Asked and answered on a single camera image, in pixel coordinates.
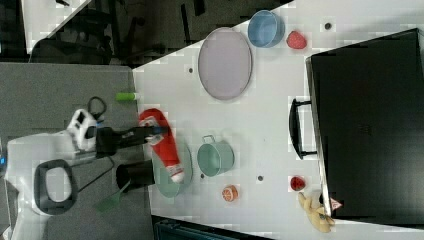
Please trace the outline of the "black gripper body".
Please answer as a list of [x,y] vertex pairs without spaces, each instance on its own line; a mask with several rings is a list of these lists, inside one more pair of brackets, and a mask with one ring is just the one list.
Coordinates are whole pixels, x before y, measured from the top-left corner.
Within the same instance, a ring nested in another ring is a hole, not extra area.
[[149,143],[155,137],[163,137],[167,127],[143,126],[124,131],[115,131],[110,127],[99,128],[96,133],[96,157],[113,156],[119,149]]

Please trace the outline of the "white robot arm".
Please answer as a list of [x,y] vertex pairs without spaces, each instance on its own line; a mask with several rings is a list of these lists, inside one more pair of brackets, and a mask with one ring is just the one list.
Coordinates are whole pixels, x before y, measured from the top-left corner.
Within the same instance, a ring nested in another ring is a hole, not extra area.
[[102,115],[78,109],[66,129],[16,138],[7,143],[5,180],[18,192],[18,214],[10,240],[41,240],[49,218],[68,212],[81,188],[72,168],[113,156],[119,149],[165,135],[150,121],[117,131],[102,127]]

